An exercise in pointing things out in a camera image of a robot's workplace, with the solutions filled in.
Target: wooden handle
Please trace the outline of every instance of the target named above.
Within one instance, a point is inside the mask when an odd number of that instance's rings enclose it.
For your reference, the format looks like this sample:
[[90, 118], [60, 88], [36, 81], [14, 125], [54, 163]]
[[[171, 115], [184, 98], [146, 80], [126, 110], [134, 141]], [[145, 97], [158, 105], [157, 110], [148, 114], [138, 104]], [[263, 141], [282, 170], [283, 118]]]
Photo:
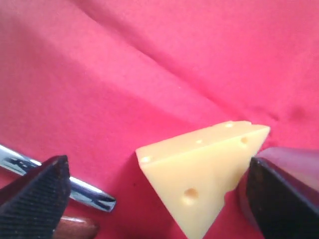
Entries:
[[63, 216], [53, 239], [93, 239], [98, 231], [99, 225], [91, 219]]

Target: red fabric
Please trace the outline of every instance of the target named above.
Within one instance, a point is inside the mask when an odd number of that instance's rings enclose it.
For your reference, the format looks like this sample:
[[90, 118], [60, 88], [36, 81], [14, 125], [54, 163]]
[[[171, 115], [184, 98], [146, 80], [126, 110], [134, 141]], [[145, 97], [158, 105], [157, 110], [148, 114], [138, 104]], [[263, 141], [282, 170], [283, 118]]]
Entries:
[[[142, 145], [226, 120], [318, 148], [319, 1], [1, 0], [0, 142], [118, 199], [97, 239], [183, 239]], [[13, 179], [1, 170], [1, 184]], [[206, 239], [259, 239], [230, 193]]]

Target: yellow cheese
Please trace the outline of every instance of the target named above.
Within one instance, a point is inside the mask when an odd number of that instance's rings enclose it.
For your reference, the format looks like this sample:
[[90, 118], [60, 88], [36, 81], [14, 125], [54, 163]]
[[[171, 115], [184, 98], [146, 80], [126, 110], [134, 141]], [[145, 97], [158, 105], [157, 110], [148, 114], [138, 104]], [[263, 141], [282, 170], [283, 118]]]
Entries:
[[270, 128], [228, 121], [136, 150], [152, 187], [189, 239], [202, 239]]

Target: shiny metal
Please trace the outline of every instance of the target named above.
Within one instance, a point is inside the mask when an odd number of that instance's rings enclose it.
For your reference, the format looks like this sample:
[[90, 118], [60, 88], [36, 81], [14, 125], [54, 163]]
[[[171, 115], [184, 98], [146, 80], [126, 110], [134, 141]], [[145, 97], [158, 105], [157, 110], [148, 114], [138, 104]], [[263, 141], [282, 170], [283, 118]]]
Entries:
[[[31, 168], [39, 165], [41, 165], [40, 162], [0, 144], [0, 167], [24, 175]], [[70, 181], [70, 198], [75, 201], [105, 212], [111, 212], [116, 205], [116, 199], [102, 190], [74, 177], [70, 177]]]

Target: wrinkle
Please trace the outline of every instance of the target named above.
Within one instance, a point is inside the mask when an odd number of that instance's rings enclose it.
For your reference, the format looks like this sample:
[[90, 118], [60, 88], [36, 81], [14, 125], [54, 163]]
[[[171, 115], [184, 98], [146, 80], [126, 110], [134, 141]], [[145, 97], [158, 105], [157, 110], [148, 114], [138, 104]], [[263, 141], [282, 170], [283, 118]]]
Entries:
[[121, 37], [128, 45], [132, 46], [138, 52], [144, 54], [153, 60], [159, 67], [176, 76], [176, 78], [193, 89], [197, 94], [209, 100], [218, 106], [224, 113], [232, 117], [233, 120], [248, 120], [244, 110], [237, 105], [235, 101], [228, 101], [216, 92], [212, 93], [202, 81], [202, 79], [193, 73], [187, 67], [181, 66], [169, 54], [160, 50], [151, 40], [139, 34], [128, 23], [120, 20], [111, 13], [110, 10], [102, 8], [93, 1], [70, 0], [79, 9], [81, 9], [89, 18], [102, 26], [105, 30], [115, 33]]

